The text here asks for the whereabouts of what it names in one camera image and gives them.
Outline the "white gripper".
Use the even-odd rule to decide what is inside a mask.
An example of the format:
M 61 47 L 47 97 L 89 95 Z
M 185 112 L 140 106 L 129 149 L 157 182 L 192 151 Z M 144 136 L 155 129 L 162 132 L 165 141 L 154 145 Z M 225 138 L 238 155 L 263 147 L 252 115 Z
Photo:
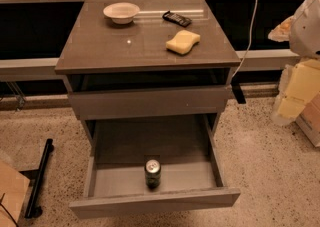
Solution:
M 276 42 L 289 40 L 293 17 L 272 29 L 268 38 Z M 286 126 L 295 121 L 304 107 L 320 92 L 320 61 L 309 59 L 295 66 L 286 65 L 282 71 L 271 120 Z

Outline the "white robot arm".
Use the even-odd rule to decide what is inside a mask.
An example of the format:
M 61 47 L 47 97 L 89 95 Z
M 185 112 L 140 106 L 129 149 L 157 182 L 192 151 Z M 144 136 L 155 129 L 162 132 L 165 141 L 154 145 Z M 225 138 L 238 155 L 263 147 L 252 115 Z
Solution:
M 320 0 L 304 0 L 295 13 L 276 26 L 268 38 L 288 41 L 301 60 L 282 71 L 272 121 L 285 126 L 295 121 L 320 91 Z

